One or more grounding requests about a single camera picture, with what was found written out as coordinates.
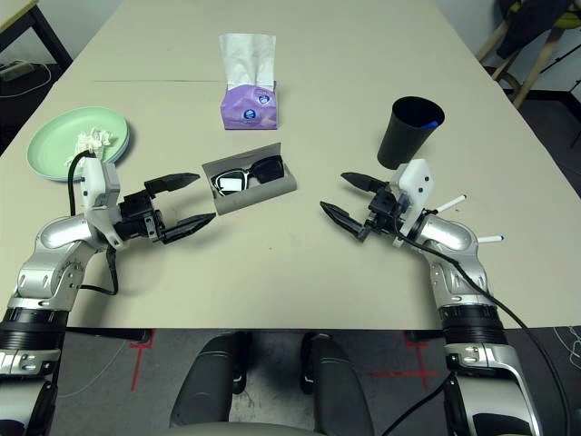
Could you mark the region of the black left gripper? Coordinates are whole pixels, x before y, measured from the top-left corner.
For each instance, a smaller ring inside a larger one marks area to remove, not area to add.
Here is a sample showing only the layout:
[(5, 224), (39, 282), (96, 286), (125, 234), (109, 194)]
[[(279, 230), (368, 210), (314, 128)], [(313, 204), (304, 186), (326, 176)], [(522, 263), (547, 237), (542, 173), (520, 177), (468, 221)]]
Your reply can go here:
[(152, 242), (160, 240), (163, 244), (176, 242), (198, 232), (215, 218), (215, 213), (194, 215), (180, 220), (171, 228), (160, 230), (162, 216), (154, 208), (151, 195), (182, 189), (199, 178), (197, 173), (171, 173), (146, 181), (145, 190), (124, 196), (118, 204), (121, 221), (113, 228), (123, 241), (144, 237)]

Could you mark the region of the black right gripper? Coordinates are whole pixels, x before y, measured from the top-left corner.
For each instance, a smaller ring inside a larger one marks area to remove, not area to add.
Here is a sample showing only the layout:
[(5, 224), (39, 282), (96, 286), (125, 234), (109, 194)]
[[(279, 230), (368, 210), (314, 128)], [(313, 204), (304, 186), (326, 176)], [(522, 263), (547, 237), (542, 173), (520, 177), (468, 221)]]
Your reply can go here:
[(367, 238), (370, 231), (398, 235), (404, 223), (402, 215), (409, 208), (409, 198), (405, 194), (396, 197), (388, 183), (366, 174), (345, 172), (340, 176), (354, 187), (375, 194), (369, 204), (369, 216), (362, 224), (338, 206), (320, 202), (323, 212), (360, 242)]

